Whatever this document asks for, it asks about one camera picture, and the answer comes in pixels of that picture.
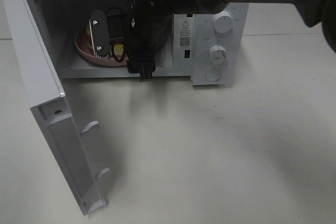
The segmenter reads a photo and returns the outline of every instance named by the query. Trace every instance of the black cable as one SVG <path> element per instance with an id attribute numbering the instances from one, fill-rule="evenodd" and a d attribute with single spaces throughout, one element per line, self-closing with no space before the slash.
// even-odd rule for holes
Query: black cable
<path id="1" fill-rule="evenodd" d="M 112 42 L 111 45 L 112 45 L 112 49 L 111 49 L 111 55 L 112 55 L 112 57 L 113 57 L 113 58 L 116 60 L 116 62 L 118 62 L 118 63 L 123 62 L 124 59 L 125 59 L 125 56 L 126 56 L 126 50 L 123 49 L 121 58 L 119 59 L 119 58 L 116 56 L 116 54 L 114 53 L 114 42 Z"/>

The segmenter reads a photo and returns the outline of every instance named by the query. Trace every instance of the white knob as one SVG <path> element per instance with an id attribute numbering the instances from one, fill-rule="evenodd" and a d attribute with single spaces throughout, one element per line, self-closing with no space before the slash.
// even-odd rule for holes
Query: white knob
<path id="1" fill-rule="evenodd" d="M 220 34 L 227 33 L 233 27 L 233 15 L 226 10 L 218 13 L 213 18 L 213 25 L 216 32 Z"/>
<path id="2" fill-rule="evenodd" d="M 212 64 L 223 64 L 227 53 L 224 47 L 216 45 L 209 49 L 209 60 Z"/>

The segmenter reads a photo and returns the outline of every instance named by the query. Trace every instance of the qr code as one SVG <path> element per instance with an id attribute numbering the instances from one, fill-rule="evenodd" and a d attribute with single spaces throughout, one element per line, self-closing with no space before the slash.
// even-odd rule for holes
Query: qr code
<path id="1" fill-rule="evenodd" d="M 190 46 L 190 37 L 181 37 L 180 47 L 189 47 L 189 46 Z"/>

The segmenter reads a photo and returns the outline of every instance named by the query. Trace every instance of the open microwave door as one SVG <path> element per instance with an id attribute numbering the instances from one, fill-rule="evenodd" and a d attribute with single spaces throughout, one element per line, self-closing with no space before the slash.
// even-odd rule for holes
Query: open microwave door
<path id="1" fill-rule="evenodd" d="M 50 58 L 52 49 L 44 40 L 47 34 L 36 15 L 35 0 L 3 1 L 30 110 L 86 215 L 107 202 L 98 180 L 109 169 L 94 172 L 82 143 L 86 137 L 95 137 L 91 130 L 98 128 L 99 122 L 90 122 L 81 131 L 77 129 Z"/>

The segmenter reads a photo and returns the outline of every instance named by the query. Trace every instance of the pink plate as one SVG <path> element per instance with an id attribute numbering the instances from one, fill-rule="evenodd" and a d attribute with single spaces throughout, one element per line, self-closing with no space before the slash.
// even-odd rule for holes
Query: pink plate
<path id="1" fill-rule="evenodd" d="M 78 52 L 88 61 L 92 63 L 103 65 L 103 66 L 110 66 L 110 67 L 118 67 L 118 66 L 125 66 L 128 57 L 126 56 L 122 62 L 116 62 L 113 58 L 108 60 L 101 60 L 94 56 L 92 49 L 89 48 L 87 43 L 87 36 L 84 30 L 79 31 L 75 37 L 75 44 L 77 47 Z"/>

